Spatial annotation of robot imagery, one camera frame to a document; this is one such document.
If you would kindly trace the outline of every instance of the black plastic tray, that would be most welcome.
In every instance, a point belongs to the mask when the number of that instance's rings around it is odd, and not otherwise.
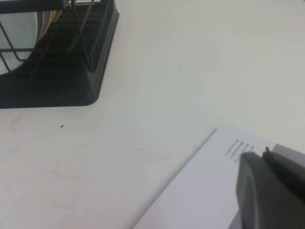
[[[119,13],[114,0],[92,5],[82,31],[86,50],[91,53],[89,71],[79,39],[70,51],[59,52],[70,45],[77,32],[68,8],[37,44],[37,49],[49,45],[43,57],[33,52],[31,61],[0,75],[0,108],[84,106],[98,99]],[[87,8],[88,4],[76,5],[80,23]]]

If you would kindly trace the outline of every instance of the paper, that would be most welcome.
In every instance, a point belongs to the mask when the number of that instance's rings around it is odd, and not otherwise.
[[[241,228],[235,194],[239,157],[247,151],[262,154],[275,145],[234,127],[219,128],[134,229]]]

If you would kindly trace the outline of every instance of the white plate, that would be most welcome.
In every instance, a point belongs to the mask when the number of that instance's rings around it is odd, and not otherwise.
[[[36,12],[0,14],[0,21],[14,48],[34,48],[38,30]],[[0,49],[9,48],[9,43],[0,29]],[[2,54],[11,70],[23,64],[23,62],[16,59],[12,52],[3,52]],[[30,52],[17,52],[20,59],[27,59],[30,54]],[[0,58],[0,75],[7,72],[8,70]]]

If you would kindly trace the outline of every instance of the white table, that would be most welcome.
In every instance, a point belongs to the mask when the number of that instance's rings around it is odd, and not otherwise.
[[[223,124],[305,152],[305,2],[116,3],[95,104],[0,110],[0,228],[129,229]]]

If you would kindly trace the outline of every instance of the plate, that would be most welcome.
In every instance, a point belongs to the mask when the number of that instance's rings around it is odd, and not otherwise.
[[[41,36],[40,39],[43,38],[43,36],[46,34],[49,25],[51,23],[51,19],[52,19],[52,11],[45,11],[43,12],[43,26],[42,26],[42,32],[41,32]]]
[[[37,39],[37,14],[36,12],[0,14],[0,21],[14,48],[34,48]],[[10,49],[10,45],[0,29],[0,49]],[[4,59],[11,70],[18,68],[23,62],[18,61],[12,52],[3,52]],[[17,52],[21,59],[27,59],[30,52]],[[8,70],[0,58],[0,75]]]
[[[55,17],[53,19],[53,22],[56,22],[58,20],[58,18],[60,17],[61,13],[62,13],[62,10],[56,11],[56,14],[55,14]]]
[[[39,41],[39,38],[41,36],[42,26],[43,26],[43,22],[44,22],[43,17],[44,17],[43,12],[37,12],[38,31],[37,31],[36,44]]]

